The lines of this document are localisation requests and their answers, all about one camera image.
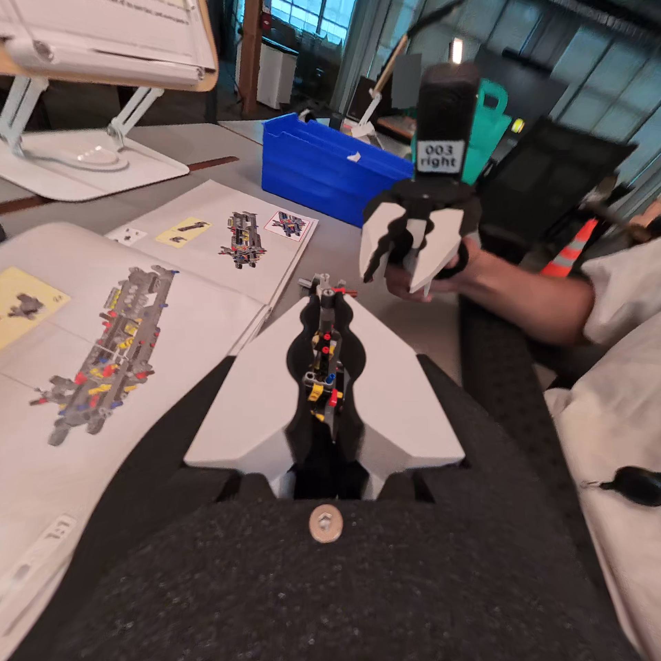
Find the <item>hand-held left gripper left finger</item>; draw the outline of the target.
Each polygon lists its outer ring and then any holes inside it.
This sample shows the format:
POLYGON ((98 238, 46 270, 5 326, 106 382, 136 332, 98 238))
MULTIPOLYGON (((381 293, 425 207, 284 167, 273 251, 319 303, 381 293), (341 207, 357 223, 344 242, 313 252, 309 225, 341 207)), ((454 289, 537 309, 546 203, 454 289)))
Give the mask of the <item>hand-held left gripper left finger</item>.
POLYGON ((293 497, 295 454, 285 431, 299 406, 287 352, 302 332, 301 299, 242 348, 185 455, 194 468, 258 473, 277 498, 293 497))

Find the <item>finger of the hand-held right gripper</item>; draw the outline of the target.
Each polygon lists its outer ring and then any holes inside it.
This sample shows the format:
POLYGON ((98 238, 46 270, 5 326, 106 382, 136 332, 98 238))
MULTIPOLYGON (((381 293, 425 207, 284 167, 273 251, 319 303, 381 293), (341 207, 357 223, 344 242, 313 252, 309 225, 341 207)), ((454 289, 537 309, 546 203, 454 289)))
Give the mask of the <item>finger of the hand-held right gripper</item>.
POLYGON ((428 213, 410 212, 409 233, 412 237, 409 251, 410 294, 422 290, 426 296, 432 279, 458 253, 463 217, 464 210, 455 208, 432 210, 428 213))
POLYGON ((396 202, 381 201, 364 220, 359 250, 359 275, 372 282, 382 260, 395 253, 395 262, 410 276, 416 264, 416 219, 396 202))

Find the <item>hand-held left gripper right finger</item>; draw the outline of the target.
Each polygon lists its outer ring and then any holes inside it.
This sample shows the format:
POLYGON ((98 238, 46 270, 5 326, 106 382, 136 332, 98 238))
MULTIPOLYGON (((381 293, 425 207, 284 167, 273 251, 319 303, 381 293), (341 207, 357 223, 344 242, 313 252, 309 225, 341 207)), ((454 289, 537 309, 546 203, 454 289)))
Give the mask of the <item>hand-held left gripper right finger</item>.
POLYGON ((357 300, 337 295, 343 398, 338 495, 374 500, 393 474, 455 465, 465 451, 417 353, 357 300))

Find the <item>grey lego chassis assembly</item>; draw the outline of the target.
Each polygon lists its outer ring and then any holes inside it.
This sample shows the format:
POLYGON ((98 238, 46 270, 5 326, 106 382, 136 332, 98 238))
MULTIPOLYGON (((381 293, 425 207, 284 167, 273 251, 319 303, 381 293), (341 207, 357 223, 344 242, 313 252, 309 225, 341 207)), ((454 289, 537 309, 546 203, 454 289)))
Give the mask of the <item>grey lego chassis assembly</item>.
MULTIPOLYGON (((299 279, 309 293, 311 279, 299 279)), ((313 359, 303 378, 307 402, 313 418, 324 423, 333 442, 336 441, 344 406, 345 374, 340 352, 343 334, 337 327, 337 303, 343 294, 325 292, 320 303, 318 327, 311 339, 313 359)))

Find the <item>person's right forearm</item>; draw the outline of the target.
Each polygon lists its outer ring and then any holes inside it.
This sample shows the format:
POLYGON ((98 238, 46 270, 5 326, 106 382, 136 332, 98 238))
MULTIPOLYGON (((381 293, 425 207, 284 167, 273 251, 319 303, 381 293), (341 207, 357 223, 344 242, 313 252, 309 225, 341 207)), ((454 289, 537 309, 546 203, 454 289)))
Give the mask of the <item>person's right forearm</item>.
POLYGON ((576 277, 532 274, 486 251, 473 262, 474 302, 542 343, 577 345, 594 308, 594 287, 576 277))

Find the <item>person's right hand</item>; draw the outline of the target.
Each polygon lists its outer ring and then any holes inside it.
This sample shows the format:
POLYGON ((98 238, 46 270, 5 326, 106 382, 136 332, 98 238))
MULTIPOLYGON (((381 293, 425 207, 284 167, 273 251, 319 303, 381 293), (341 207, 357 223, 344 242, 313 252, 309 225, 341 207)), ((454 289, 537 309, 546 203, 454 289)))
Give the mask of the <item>person's right hand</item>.
POLYGON ((419 303, 431 303, 436 295, 445 293, 461 293, 468 291, 474 285, 486 282, 499 266, 499 260, 490 252, 484 251, 475 237, 466 236, 461 240, 460 247, 467 254, 467 264, 463 270, 449 278, 433 279, 427 293, 421 288, 410 291, 412 276, 403 266, 388 263, 385 269, 387 290, 396 297, 419 303))

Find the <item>teal felt bag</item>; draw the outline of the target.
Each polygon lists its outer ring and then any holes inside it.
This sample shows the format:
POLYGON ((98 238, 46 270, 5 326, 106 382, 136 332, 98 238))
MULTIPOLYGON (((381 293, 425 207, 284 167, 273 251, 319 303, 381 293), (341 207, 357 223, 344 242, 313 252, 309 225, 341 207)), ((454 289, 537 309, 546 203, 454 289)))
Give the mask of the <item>teal felt bag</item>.
POLYGON ((504 88, 467 75, 420 86, 412 149, 418 175, 441 175, 475 184, 508 128, 504 88))

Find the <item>blue plastic bin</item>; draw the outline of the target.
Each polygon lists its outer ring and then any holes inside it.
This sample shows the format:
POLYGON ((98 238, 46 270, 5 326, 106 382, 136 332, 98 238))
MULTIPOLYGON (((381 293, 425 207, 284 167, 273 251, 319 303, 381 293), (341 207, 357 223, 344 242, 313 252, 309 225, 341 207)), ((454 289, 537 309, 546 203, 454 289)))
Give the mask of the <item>blue plastic bin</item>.
POLYGON ((413 171, 410 161, 294 113, 263 123, 262 189, 354 227, 374 197, 413 171), (346 159, 357 151, 359 162, 346 159))

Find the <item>black monitor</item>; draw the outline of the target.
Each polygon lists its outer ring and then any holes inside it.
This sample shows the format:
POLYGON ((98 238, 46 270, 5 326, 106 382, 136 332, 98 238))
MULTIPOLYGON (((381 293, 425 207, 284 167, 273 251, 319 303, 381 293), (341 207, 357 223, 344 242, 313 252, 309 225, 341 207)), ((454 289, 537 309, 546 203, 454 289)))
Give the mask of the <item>black monitor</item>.
POLYGON ((548 66, 509 48, 497 54, 482 45, 474 62, 483 78, 505 89, 508 102, 504 111, 513 119, 532 121, 548 116, 568 87, 551 77, 548 66))

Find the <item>open instruction booklet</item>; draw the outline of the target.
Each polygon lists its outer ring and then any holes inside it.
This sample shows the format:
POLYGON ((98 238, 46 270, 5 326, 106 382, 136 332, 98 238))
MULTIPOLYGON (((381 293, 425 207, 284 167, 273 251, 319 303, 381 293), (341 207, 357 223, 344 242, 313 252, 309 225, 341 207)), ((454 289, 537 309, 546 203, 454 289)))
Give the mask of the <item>open instruction booklet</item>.
POLYGON ((1 659, 152 426, 276 305, 318 220, 213 181, 101 236, 1 245, 1 659))

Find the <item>black office chair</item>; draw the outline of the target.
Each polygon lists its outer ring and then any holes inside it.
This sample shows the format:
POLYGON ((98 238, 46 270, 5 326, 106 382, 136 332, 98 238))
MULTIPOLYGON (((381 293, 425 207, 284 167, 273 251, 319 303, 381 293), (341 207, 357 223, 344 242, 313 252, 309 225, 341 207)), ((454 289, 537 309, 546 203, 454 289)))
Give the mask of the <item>black office chair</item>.
POLYGON ((539 118, 477 187, 483 246, 530 248, 637 147, 539 118))

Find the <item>orange traffic cone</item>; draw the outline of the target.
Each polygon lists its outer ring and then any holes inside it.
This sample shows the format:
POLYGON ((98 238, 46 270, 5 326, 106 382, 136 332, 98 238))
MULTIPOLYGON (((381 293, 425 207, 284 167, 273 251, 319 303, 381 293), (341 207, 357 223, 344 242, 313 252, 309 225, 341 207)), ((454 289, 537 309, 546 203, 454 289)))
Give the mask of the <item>orange traffic cone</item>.
POLYGON ((541 275, 556 278, 567 277, 571 273, 576 260, 583 253, 597 225, 598 220, 596 218, 585 222, 571 242, 563 247, 557 256, 541 270, 541 275))

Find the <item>white cabinet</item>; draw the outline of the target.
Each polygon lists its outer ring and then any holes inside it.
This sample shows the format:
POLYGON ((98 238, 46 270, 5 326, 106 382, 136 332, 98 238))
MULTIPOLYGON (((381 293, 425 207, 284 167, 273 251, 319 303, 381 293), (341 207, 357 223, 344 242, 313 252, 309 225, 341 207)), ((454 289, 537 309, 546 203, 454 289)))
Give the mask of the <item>white cabinet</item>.
POLYGON ((258 103, 279 111, 291 102, 298 54, 261 44, 258 103))

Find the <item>wooden pillar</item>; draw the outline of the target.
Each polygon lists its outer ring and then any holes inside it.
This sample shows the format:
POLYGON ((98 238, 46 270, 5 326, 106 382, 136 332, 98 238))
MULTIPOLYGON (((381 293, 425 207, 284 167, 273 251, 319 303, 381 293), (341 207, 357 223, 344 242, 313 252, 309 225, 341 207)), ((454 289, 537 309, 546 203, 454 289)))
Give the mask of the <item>wooden pillar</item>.
POLYGON ((245 1, 239 68, 241 116, 248 118, 257 109, 262 39, 262 1, 245 1))

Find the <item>white folding stand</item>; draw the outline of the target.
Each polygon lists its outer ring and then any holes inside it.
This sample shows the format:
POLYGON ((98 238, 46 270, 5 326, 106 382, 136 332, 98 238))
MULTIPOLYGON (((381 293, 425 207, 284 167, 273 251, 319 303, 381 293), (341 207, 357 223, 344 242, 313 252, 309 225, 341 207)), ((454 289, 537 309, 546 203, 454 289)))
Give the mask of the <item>white folding stand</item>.
POLYGON ((188 166, 128 138, 164 93, 139 87, 105 129, 24 130, 49 81, 14 78, 1 111, 1 177, 38 196, 82 202, 182 177, 188 166))

